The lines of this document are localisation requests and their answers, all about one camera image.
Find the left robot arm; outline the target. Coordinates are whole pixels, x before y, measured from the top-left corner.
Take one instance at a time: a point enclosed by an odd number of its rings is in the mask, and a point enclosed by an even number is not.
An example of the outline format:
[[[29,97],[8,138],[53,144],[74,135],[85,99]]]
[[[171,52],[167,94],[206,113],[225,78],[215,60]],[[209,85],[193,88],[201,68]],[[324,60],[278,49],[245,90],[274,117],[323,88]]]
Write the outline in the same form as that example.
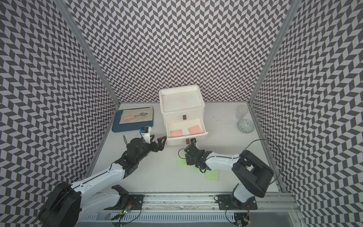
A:
[[[78,182],[61,182],[48,195],[40,208],[38,220],[44,227],[73,227],[83,218],[111,208],[119,201],[126,203],[128,191],[118,182],[131,175],[150,152],[162,151],[167,137],[146,142],[134,138],[121,158],[105,170]]]

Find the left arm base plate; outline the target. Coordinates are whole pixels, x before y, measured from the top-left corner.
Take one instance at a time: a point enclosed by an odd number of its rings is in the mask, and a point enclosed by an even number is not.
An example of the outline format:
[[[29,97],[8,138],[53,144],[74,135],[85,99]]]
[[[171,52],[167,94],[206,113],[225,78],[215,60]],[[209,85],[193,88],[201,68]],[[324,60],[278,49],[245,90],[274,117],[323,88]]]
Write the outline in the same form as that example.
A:
[[[143,194],[130,194],[127,197],[122,196],[115,206],[105,208],[105,210],[121,211],[124,210],[127,205],[132,206],[131,210],[141,210],[144,197],[145,196]]]

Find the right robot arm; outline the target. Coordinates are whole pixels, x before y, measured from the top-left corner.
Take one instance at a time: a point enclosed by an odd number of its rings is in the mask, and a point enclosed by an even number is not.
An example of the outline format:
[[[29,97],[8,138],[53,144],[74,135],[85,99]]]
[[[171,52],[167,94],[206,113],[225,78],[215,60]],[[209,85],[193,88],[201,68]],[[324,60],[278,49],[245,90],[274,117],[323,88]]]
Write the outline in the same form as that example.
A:
[[[242,204],[252,197],[263,198],[274,176],[274,171],[249,150],[238,155],[223,155],[200,150],[194,143],[185,149],[186,163],[201,172],[224,170],[234,173],[240,181],[233,189],[232,199]]]

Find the white drawer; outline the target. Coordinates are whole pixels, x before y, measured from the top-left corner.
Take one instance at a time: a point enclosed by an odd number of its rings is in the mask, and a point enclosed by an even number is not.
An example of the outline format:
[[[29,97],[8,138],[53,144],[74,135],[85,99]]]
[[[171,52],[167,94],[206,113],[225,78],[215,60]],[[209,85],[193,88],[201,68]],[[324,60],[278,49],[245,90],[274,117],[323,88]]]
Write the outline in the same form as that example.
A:
[[[190,135],[188,129],[195,125],[199,125],[202,128],[202,130],[203,130],[202,134]],[[166,126],[166,131],[167,131],[167,136],[168,136],[167,140],[169,140],[170,142],[185,141],[186,139],[192,139],[195,136],[199,137],[199,138],[200,137],[204,138],[209,133],[205,128],[204,121],[202,118],[197,118],[197,119],[192,119],[192,120],[182,120],[180,122],[168,123],[165,126]],[[170,138],[170,131],[177,130],[177,129],[182,130],[183,136],[176,137],[176,138]]]

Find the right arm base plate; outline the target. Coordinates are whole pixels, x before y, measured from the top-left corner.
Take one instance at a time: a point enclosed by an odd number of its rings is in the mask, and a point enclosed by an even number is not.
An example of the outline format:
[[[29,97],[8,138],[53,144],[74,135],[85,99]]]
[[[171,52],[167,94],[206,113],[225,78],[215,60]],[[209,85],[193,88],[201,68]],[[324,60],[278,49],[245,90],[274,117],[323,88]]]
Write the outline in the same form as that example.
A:
[[[219,194],[214,199],[220,210],[254,211],[258,209],[255,197],[249,198],[246,202],[240,202],[232,195]]]

